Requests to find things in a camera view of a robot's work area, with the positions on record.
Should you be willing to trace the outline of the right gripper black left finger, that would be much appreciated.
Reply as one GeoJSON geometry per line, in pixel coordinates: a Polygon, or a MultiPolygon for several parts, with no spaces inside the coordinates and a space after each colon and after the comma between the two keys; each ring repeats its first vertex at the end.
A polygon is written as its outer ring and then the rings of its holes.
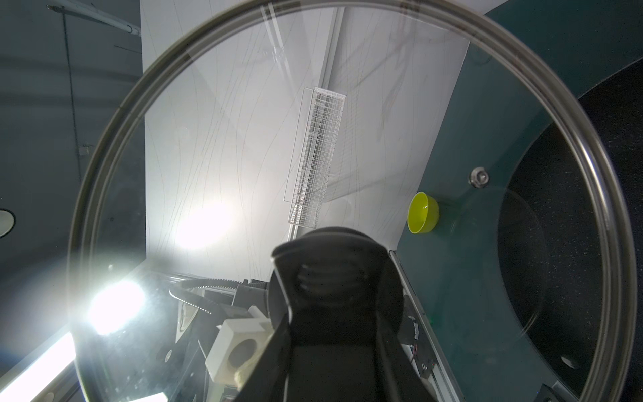
{"type": "Polygon", "coordinates": [[[235,376],[239,383],[235,401],[283,401],[290,358],[290,327],[288,319],[283,318],[261,355],[239,369],[235,376]]]}

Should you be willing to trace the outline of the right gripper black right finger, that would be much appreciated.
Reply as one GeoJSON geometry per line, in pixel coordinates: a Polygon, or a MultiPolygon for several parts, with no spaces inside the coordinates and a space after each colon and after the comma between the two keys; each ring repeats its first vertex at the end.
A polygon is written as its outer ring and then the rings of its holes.
{"type": "Polygon", "coordinates": [[[415,373],[388,321],[378,313],[376,323],[378,398],[381,401],[436,401],[415,373]]]}

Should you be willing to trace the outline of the glass pot lid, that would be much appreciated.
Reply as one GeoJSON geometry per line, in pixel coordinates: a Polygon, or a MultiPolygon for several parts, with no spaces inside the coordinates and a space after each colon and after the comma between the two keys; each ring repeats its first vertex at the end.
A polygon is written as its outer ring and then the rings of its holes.
{"type": "MultiPolygon", "coordinates": [[[[257,306],[283,401],[381,401],[379,313],[436,401],[466,401],[398,247],[467,43],[434,1],[144,1],[144,73],[95,150],[70,238],[89,401],[235,401],[205,360],[257,306]],[[346,97],[316,228],[284,201],[306,88],[346,97]]],[[[642,398],[642,246],[626,394],[642,398]]]]}

